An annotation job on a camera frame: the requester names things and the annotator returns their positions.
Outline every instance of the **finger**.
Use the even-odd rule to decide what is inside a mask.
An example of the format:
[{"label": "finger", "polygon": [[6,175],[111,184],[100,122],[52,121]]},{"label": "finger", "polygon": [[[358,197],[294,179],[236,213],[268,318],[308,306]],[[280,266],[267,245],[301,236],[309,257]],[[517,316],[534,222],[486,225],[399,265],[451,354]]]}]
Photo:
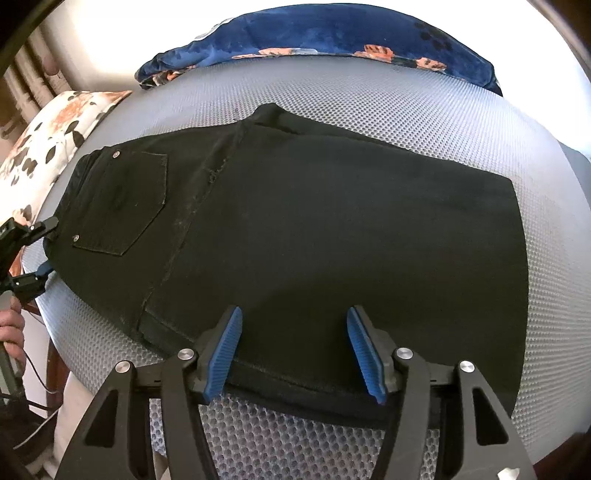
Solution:
[{"label": "finger", "polygon": [[25,328],[25,319],[20,313],[17,313],[14,310],[4,310],[3,312],[0,312],[0,328],[8,326],[22,330]]},{"label": "finger", "polygon": [[21,313],[21,310],[22,310],[21,302],[14,295],[10,298],[10,308],[17,313]]},{"label": "finger", "polygon": [[25,346],[25,336],[18,328],[0,327],[0,342],[12,342],[23,348]]},{"label": "finger", "polygon": [[14,343],[5,342],[4,348],[6,353],[18,361],[23,367],[27,364],[27,357],[25,356],[25,350]]}]

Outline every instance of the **rivet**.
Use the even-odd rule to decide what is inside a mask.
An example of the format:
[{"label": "rivet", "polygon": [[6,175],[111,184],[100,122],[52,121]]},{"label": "rivet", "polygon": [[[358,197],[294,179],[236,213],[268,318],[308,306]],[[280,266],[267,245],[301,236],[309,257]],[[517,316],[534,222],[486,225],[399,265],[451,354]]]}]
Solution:
[{"label": "rivet", "polygon": [[178,352],[177,356],[181,360],[191,360],[194,355],[195,355],[195,352],[193,352],[190,348],[183,348],[182,350],[180,350]]},{"label": "rivet", "polygon": [[413,351],[410,348],[400,347],[396,350],[396,355],[403,360],[409,360],[413,357]]},{"label": "rivet", "polygon": [[460,362],[460,369],[466,373],[472,373],[474,371],[474,364],[468,360],[462,360]]},{"label": "rivet", "polygon": [[123,360],[122,362],[119,362],[117,365],[115,365],[115,370],[120,374],[124,374],[130,368],[131,364],[127,360]]}]

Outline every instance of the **metal screw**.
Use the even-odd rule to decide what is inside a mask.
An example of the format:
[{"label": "metal screw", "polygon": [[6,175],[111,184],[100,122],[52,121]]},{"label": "metal screw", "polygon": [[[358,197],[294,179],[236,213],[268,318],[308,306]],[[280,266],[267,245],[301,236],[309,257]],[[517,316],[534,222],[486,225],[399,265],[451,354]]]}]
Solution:
[{"label": "metal screw", "polygon": [[474,371],[474,364],[468,360],[462,360],[460,362],[460,369],[462,369],[466,373],[472,373]]},{"label": "metal screw", "polygon": [[396,355],[404,360],[409,360],[413,357],[413,351],[410,348],[400,347],[396,350]]},{"label": "metal screw", "polygon": [[122,362],[119,362],[117,365],[115,365],[115,370],[117,370],[117,373],[120,374],[124,374],[130,368],[131,364],[127,360],[123,360]]},{"label": "metal screw", "polygon": [[499,480],[517,480],[517,477],[519,476],[519,469],[506,467],[496,475]]},{"label": "metal screw", "polygon": [[178,357],[181,360],[191,360],[195,352],[193,352],[190,348],[183,348],[181,351],[178,352]]}]

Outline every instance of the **white floral pillow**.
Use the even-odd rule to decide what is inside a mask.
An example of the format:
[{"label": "white floral pillow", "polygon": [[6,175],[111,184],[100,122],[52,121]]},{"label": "white floral pillow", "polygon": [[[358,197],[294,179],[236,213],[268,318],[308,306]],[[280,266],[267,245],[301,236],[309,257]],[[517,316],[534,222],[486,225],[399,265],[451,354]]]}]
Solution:
[{"label": "white floral pillow", "polygon": [[[29,124],[0,165],[0,225],[31,225],[61,172],[97,124],[131,93],[63,92]],[[11,271],[20,273],[17,259]]]}]

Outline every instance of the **black jeans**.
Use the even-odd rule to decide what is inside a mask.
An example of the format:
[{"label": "black jeans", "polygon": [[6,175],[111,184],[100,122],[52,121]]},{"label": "black jeans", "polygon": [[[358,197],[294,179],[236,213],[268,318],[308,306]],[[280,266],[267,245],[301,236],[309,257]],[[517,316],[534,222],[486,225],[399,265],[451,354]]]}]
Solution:
[{"label": "black jeans", "polygon": [[379,419],[346,333],[362,304],[428,361],[476,363],[513,409],[528,270],[504,177],[270,104],[87,155],[57,215],[63,280],[165,355],[240,306],[228,383],[260,403]]}]

